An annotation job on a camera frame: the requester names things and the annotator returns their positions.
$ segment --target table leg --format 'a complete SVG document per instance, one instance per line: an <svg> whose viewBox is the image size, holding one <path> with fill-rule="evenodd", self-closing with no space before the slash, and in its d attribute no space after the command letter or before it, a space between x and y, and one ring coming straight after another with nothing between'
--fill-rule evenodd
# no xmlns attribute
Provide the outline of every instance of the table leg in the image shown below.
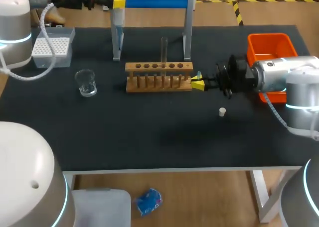
<svg viewBox="0 0 319 227"><path fill-rule="evenodd" d="M67 174L67 173L63 173L63 175L65 176L66 182L68 183L68 186L69 186L70 190L73 191L74 182L75 182L75 176L76 175Z"/></svg>
<svg viewBox="0 0 319 227"><path fill-rule="evenodd" d="M278 214L281 190L296 171L297 170L285 171L285 174L281 176L281 180L273 190L271 196L268 196L263 172L250 171L261 223L269 223Z"/></svg>

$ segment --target orange plastic container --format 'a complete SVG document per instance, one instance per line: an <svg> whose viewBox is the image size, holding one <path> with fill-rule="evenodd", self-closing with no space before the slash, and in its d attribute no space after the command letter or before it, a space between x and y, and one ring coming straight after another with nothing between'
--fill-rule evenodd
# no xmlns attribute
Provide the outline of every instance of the orange plastic container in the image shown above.
<svg viewBox="0 0 319 227"><path fill-rule="evenodd" d="M247 58L249 66L258 60L298 56L288 35L284 33L264 33L248 35ZM286 92L267 93L272 103L285 103ZM266 103L262 93L260 99Z"/></svg>

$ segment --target yellow and black tape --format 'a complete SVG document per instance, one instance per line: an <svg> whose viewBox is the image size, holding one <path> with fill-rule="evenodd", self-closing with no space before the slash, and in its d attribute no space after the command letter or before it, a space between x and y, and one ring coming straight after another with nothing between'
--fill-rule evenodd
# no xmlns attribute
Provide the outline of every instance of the yellow and black tape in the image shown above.
<svg viewBox="0 0 319 227"><path fill-rule="evenodd" d="M196 3L233 3L233 2L319 2L319 0L197 0Z"/></svg>
<svg viewBox="0 0 319 227"><path fill-rule="evenodd" d="M238 2L233 1L233 7L234 7L235 14L236 14L236 19L237 19L238 25L239 26L244 25L243 18L241 17L241 14L239 12Z"/></svg>

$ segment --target wooden test tube rack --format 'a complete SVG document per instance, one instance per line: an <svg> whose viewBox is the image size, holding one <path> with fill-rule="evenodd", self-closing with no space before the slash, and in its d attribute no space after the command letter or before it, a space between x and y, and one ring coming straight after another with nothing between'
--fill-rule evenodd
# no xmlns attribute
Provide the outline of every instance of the wooden test tube rack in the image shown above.
<svg viewBox="0 0 319 227"><path fill-rule="evenodd" d="M189 75L193 71L192 62L168 62L166 65L162 63L126 63L125 71L129 74L126 83L128 93L192 90ZM166 71L177 73L177 75L166 76Z"/></svg>

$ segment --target black table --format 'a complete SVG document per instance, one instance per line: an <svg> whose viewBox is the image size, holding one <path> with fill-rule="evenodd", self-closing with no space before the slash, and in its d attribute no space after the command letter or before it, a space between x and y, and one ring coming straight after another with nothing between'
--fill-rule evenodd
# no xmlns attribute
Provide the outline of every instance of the black table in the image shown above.
<svg viewBox="0 0 319 227"><path fill-rule="evenodd" d="M73 173L293 167L319 153L318 143L290 134L257 94L231 100L219 90L127 94L125 62L159 61L163 36L167 60L182 61L180 30L126 28L122 60L114 62L109 29L78 28L70 68L34 82L9 78L0 120L38 131L62 170ZM194 27L194 70L213 74L217 61L246 53L247 35L260 32L284 32L299 55L309 54L295 26ZM81 97L74 81L84 68L96 74L98 93L91 98ZM23 76L41 71L33 61L15 70ZM223 118L220 107L227 110ZM275 107L287 119L284 105Z"/></svg>

